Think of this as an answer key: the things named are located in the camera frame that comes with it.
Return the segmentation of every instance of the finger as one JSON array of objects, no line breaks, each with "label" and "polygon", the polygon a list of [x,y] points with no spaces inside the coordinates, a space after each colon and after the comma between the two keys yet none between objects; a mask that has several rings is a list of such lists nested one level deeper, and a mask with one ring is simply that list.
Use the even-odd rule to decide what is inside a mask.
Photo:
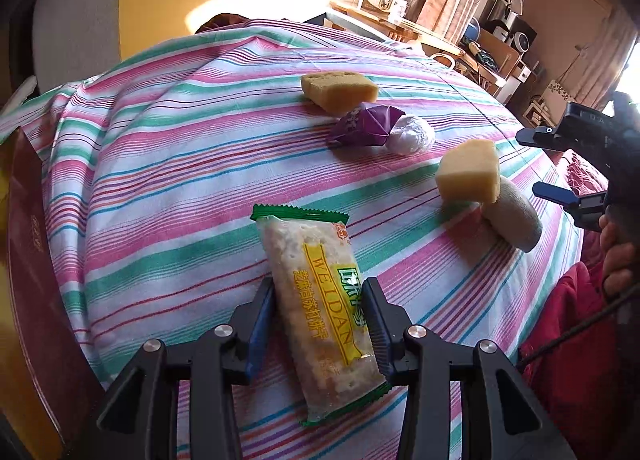
[{"label": "finger", "polygon": [[605,255],[602,265],[602,277],[607,278],[619,269],[631,266],[636,257],[636,246],[632,243],[613,246]]},{"label": "finger", "polygon": [[607,297],[614,297],[631,287],[633,279],[634,275],[631,270],[620,269],[612,272],[607,279],[604,280],[602,287]]},{"label": "finger", "polygon": [[600,233],[600,247],[603,252],[608,252],[618,239],[618,228],[613,222],[608,222],[605,228]]}]

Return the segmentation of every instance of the silver screw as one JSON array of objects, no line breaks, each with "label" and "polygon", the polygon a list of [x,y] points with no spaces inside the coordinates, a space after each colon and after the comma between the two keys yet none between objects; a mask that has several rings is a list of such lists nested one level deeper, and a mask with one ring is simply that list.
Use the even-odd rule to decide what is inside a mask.
[{"label": "silver screw", "polygon": [[411,325],[407,332],[411,337],[415,337],[416,339],[427,335],[427,329],[422,325]]},{"label": "silver screw", "polygon": [[485,354],[492,354],[498,349],[498,345],[493,341],[489,341],[489,339],[482,339],[482,341],[480,342],[480,349]]},{"label": "silver screw", "polygon": [[145,349],[145,352],[157,352],[161,346],[162,343],[158,339],[149,339],[148,341],[145,341],[145,344],[142,345],[142,347]]},{"label": "silver screw", "polygon": [[231,325],[218,325],[213,331],[218,337],[229,337],[233,332],[234,328]]}]

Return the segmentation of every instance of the purple package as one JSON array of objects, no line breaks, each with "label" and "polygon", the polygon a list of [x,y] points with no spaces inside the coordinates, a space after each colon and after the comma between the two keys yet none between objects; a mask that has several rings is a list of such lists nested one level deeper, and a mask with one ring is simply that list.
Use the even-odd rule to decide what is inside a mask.
[{"label": "purple package", "polygon": [[393,106],[360,103],[340,118],[326,141],[344,146],[383,146],[391,128],[403,115],[402,110]]}]

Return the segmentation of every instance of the bed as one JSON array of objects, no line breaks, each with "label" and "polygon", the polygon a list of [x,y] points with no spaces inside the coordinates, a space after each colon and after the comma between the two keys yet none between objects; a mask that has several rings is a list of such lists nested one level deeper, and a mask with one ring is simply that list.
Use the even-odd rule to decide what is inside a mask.
[{"label": "bed", "polygon": [[[436,130],[432,151],[329,149],[334,119],[305,100],[300,75],[356,70],[379,102]],[[111,71],[68,83],[0,119],[22,125],[43,160],[52,260],[79,345],[103,385],[151,337],[185,342],[225,323],[269,267],[254,203],[345,211],[363,274],[392,303],[448,341],[491,338],[514,357],[582,232],[538,180],[566,186],[521,125],[489,94],[440,63],[393,44],[286,21],[240,26],[153,47]],[[530,253],[508,246],[476,204],[443,206],[438,160],[491,139],[500,170],[542,219]],[[188,446],[180,388],[178,458]],[[460,456],[460,390],[451,386],[451,456]],[[395,458],[406,390],[362,411],[302,428],[305,404],[275,320],[265,364],[234,392],[245,459]]]}]

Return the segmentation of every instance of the green wrapper edge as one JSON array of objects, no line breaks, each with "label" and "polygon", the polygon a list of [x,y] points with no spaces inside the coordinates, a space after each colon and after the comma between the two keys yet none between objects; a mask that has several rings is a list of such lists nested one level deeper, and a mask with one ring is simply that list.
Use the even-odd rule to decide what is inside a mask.
[{"label": "green wrapper edge", "polygon": [[302,427],[312,427],[312,426],[318,426],[319,424],[324,424],[328,420],[333,420],[334,418],[343,416],[344,414],[350,413],[351,411],[357,410],[358,408],[364,408],[368,404],[371,404],[374,400],[378,400],[381,396],[386,395],[390,389],[391,389],[391,384],[385,381],[382,384],[380,384],[380,386],[378,386],[377,388],[374,388],[369,393],[366,393],[365,395],[361,396],[361,398],[358,398],[357,400],[350,402],[346,406],[343,406],[341,408],[338,408],[335,411],[332,411],[327,416],[322,417],[320,420],[315,420],[313,422],[310,422],[308,420],[303,420],[302,422],[300,422],[300,424],[302,424]]},{"label": "green wrapper edge", "polygon": [[295,207],[292,205],[267,205],[254,204],[254,210],[251,213],[251,220],[254,222],[259,218],[266,216],[275,216],[281,219],[293,220],[313,220],[316,222],[342,222],[347,224],[349,215],[338,211],[323,211],[321,209],[305,209],[303,207]]}]

